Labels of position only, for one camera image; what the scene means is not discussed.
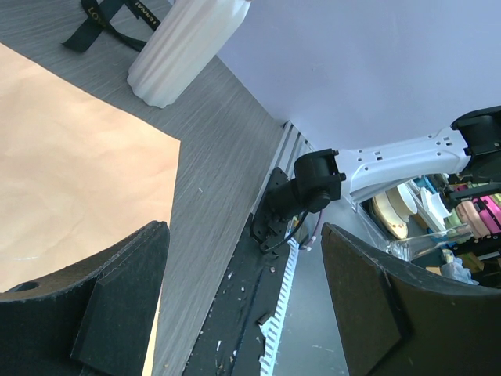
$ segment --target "white plastic bottle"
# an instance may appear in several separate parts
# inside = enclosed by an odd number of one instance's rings
[[[177,0],[128,71],[128,84],[150,106],[182,94],[241,25],[250,0]]]

